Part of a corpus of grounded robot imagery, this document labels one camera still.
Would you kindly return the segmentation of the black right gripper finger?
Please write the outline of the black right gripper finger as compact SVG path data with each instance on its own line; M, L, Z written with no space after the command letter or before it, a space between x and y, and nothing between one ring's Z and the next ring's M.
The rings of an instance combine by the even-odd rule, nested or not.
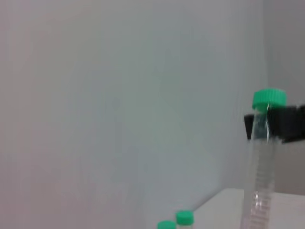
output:
M254 114L247 114L244 116L244 125L248 140L253 139L253 123L254 123Z
M267 120L272 136L282 143L305 139L305 106L274 108L267 112Z

